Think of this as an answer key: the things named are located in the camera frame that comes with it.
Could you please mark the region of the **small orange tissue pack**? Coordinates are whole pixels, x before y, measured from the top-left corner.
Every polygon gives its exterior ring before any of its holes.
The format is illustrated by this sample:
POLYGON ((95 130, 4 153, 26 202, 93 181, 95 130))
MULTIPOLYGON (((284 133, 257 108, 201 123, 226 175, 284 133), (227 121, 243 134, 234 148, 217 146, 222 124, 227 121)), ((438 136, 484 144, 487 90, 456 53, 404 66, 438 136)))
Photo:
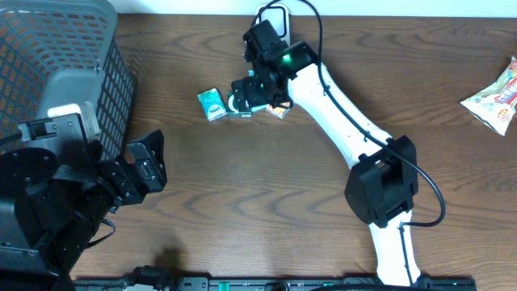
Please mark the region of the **small orange tissue pack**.
POLYGON ((281 103, 279 106, 276 106, 276 107, 274 107, 271 104, 268 104, 266 106, 267 112, 269 112, 273 116, 276 116, 280 119, 283 119, 288 114, 290 108, 291 108, 290 102, 281 103))

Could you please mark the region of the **dark green scrub pad pack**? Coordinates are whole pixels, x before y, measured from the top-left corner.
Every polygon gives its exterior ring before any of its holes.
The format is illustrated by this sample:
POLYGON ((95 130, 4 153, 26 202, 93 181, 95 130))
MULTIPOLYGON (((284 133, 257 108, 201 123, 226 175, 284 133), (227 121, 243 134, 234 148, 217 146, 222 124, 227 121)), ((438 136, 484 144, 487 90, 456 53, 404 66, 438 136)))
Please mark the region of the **dark green scrub pad pack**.
POLYGON ((227 107, 229 118, 251 118, 252 112, 247 100, 233 93, 227 94, 227 107))

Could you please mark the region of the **small teal tissue pack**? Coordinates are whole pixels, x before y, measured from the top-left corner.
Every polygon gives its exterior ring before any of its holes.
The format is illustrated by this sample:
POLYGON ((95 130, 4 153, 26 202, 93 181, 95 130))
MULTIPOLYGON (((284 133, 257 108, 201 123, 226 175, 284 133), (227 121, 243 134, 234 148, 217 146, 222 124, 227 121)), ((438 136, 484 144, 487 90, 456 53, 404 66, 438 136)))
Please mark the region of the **small teal tissue pack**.
POLYGON ((197 98, 209 122, 227 115, 226 106, 221 98, 220 92, 216 88, 198 94, 197 98))

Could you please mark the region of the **orange wet sheet package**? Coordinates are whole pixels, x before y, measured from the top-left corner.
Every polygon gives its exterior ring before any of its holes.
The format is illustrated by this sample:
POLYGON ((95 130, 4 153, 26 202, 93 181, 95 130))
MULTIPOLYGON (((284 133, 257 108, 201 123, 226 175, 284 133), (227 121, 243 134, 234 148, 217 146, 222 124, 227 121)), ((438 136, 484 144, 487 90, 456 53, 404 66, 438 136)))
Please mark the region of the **orange wet sheet package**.
POLYGON ((484 125, 505 136, 512 117, 516 113, 516 58, 487 88, 460 102, 484 125))

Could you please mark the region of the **green Kleenex tissue pack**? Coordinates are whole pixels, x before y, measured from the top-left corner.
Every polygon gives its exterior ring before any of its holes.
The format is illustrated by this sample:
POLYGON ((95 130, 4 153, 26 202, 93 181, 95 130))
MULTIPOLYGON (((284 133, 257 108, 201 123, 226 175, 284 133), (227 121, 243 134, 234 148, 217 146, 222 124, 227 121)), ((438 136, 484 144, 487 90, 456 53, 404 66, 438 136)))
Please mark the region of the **green Kleenex tissue pack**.
MULTIPOLYGON (((253 76, 254 76, 254 71, 248 70, 248 77, 253 77, 253 76)), ((266 107, 267 107, 267 104, 252 107, 251 112, 257 112, 257 111, 266 109, 266 107)))

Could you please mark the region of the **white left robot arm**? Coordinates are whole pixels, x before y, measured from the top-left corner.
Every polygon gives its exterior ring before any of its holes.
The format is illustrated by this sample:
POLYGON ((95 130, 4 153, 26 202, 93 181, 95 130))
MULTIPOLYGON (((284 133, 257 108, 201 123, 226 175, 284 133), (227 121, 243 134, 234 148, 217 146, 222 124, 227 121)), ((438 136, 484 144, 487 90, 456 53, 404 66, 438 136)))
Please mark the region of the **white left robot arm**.
POLYGON ((102 160, 99 141, 65 145, 64 157, 31 147, 1 157, 1 288, 73 290, 70 272, 107 215, 167 183, 164 135, 128 143, 135 158, 102 160))

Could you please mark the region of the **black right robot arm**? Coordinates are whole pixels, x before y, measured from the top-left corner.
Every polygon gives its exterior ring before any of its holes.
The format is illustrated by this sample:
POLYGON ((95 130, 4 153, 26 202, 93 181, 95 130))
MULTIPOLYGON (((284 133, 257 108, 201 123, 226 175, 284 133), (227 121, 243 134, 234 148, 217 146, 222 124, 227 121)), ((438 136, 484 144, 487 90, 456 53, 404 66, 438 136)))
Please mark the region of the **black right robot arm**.
POLYGON ((351 172, 344 195, 354 214, 368 225, 380 281, 411 286, 421 275, 411 234, 401 225, 412 218, 418 177, 410 167, 416 149, 406 137, 393 139, 373 124, 338 88, 317 54, 305 43, 289 45, 269 21, 242 37, 244 58, 253 75, 234 81, 238 108, 271 105, 303 108, 338 148, 351 172))

